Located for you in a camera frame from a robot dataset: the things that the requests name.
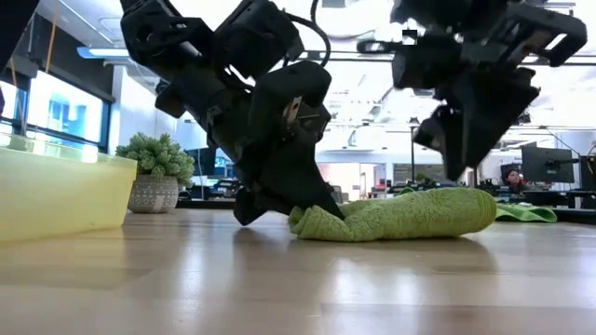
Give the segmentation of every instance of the ceiling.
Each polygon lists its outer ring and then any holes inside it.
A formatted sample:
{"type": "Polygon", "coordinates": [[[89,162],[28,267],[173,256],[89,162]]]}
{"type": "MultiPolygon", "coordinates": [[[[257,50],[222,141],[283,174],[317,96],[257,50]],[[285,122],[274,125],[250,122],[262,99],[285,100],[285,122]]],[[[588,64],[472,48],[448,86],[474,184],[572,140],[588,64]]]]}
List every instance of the ceiling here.
{"type": "MultiPolygon", "coordinates": [[[[232,12],[239,0],[219,0],[218,6],[213,5],[213,0],[171,2],[183,15],[199,16],[214,29],[232,12]]],[[[308,17],[309,1],[274,2],[289,12],[308,17]]],[[[322,8],[318,12],[318,21],[330,36],[342,38],[333,40],[334,50],[353,51],[356,41],[345,40],[347,37],[375,29],[377,36],[392,37],[396,30],[386,23],[392,3],[387,0],[359,0],[343,9],[322,8]]],[[[576,0],[575,15],[587,23],[590,34],[596,34],[594,9],[596,2],[593,0],[576,0]]],[[[119,0],[41,0],[38,12],[50,20],[57,14],[58,25],[89,47],[124,46],[119,28],[122,16],[119,0]]],[[[316,35],[300,29],[307,49],[323,49],[316,35]]],[[[582,53],[596,55],[596,42],[589,43],[582,53]]],[[[137,65],[125,63],[135,80],[149,89],[155,87],[158,80],[155,76],[137,65]]],[[[405,125],[411,117],[420,120],[428,117],[437,105],[430,98],[414,96],[409,89],[392,89],[390,65],[386,62],[331,61],[326,69],[333,77],[326,105],[338,124],[357,124],[365,120],[386,125],[405,125]]],[[[534,85],[542,88],[542,94],[530,109],[534,124],[596,125],[596,113],[587,113],[587,107],[596,104],[592,93],[596,87],[596,67],[536,67],[535,70],[534,85]]]]}

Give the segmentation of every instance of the green towel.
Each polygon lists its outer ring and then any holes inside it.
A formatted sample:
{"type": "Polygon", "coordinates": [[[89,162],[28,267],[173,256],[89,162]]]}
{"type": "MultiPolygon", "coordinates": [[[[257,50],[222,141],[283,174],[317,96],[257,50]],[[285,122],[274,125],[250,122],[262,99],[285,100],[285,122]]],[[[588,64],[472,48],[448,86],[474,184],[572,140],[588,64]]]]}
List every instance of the green towel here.
{"type": "Polygon", "coordinates": [[[496,205],[497,221],[546,222],[557,221],[557,214],[552,209],[523,205],[496,205]]]}
{"type": "Polygon", "coordinates": [[[404,190],[393,199],[360,200],[341,210],[344,221],[317,206],[295,208],[289,218],[291,231],[298,238],[338,242],[456,237],[493,223],[496,202],[476,189],[404,190]]]}

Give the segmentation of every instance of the plant pot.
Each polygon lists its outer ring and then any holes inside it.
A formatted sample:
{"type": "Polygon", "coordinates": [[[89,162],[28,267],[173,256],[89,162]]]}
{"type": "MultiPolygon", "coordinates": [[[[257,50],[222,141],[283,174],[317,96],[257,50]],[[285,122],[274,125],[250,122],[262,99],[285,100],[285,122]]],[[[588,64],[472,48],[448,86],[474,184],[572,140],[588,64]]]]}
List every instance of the plant pot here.
{"type": "Polygon", "coordinates": [[[129,209],[133,213],[167,213],[177,202],[176,177],[139,175],[132,185],[129,209]]]}

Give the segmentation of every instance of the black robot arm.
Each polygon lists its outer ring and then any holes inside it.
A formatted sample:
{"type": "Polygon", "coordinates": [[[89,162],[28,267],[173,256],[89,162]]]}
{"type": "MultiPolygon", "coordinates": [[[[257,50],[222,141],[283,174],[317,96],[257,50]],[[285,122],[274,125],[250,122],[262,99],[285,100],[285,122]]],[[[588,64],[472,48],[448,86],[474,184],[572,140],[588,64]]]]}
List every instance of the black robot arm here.
{"type": "Polygon", "coordinates": [[[391,20],[426,27],[414,45],[362,41],[363,53],[395,54],[396,88],[434,89],[441,101],[414,141],[442,154],[455,181],[474,168],[538,96],[530,55],[563,65],[588,41],[581,20],[537,7],[546,1],[395,0],[391,20]]]}
{"type": "Polygon", "coordinates": [[[331,76],[311,61],[269,72],[304,51],[289,14],[267,0],[245,0],[213,31],[168,0],[121,2],[131,58],[162,79],[156,107],[175,117],[188,111],[209,145],[235,163],[244,185],[240,223],[314,205],[343,218],[315,163],[315,144],[331,120],[323,106],[331,76]],[[229,67],[254,78],[254,87],[229,67]]]}

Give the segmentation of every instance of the wall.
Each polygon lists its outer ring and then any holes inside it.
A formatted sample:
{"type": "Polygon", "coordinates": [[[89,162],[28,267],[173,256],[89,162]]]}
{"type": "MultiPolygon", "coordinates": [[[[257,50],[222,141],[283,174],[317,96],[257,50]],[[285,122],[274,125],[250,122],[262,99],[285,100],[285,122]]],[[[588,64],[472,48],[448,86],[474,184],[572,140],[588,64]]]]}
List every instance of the wall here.
{"type": "Polygon", "coordinates": [[[536,143],[536,146],[538,148],[546,148],[546,149],[554,149],[555,148],[555,139],[554,138],[550,138],[548,140],[545,141],[540,141],[536,143]]]}
{"type": "MultiPolygon", "coordinates": [[[[558,139],[554,140],[554,147],[558,149],[573,150],[574,158],[577,158],[577,154],[588,154],[589,149],[593,146],[593,143],[596,141],[596,131],[570,130],[557,133],[556,135],[558,139]]],[[[579,171],[579,164],[574,164],[574,175],[576,176],[576,182],[573,185],[571,185],[572,189],[580,187],[579,181],[581,180],[581,175],[579,171]]]]}
{"type": "Polygon", "coordinates": [[[338,163],[318,164],[318,170],[326,182],[342,188],[342,193],[348,194],[348,200],[358,200],[360,190],[360,164],[338,163]]]}
{"type": "MultiPolygon", "coordinates": [[[[321,151],[315,155],[317,163],[361,163],[361,164],[384,164],[385,178],[393,180],[393,164],[410,164],[410,153],[395,153],[390,151],[356,151],[356,150],[336,150],[321,151]]],[[[417,150],[414,153],[415,164],[442,164],[440,154],[429,150],[417,150]]]]}
{"type": "Polygon", "coordinates": [[[502,182],[501,166],[505,164],[521,162],[521,150],[512,150],[507,152],[491,152],[486,156],[486,158],[484,158],[482,163],[478,166],[478,171],[480,175],[479,181],[492,179],[494,180],[493,182],[496,182],[495,180],[498,180],[498,182],[502,182]]]}
{"type": "Polygon", "coordinates": [[[114,68],[113,92],[108,151],[127,144],[138,132],[153,137],[170,134],[175,138],[179,120],[155,108],[156,95],[133,80],[122,66],[114,68]]]}
{"type": "Polygon", "coordinates": [[[375,165],[372,171],[372,185],[378,185],[387,176],[387,164],[375,165]]]}
{"type": "Polygon", "coordinates": [[[207,132],[187,112],[178,120],[174,140],[180,143],[184,150],[206,148],[207,132]]]}

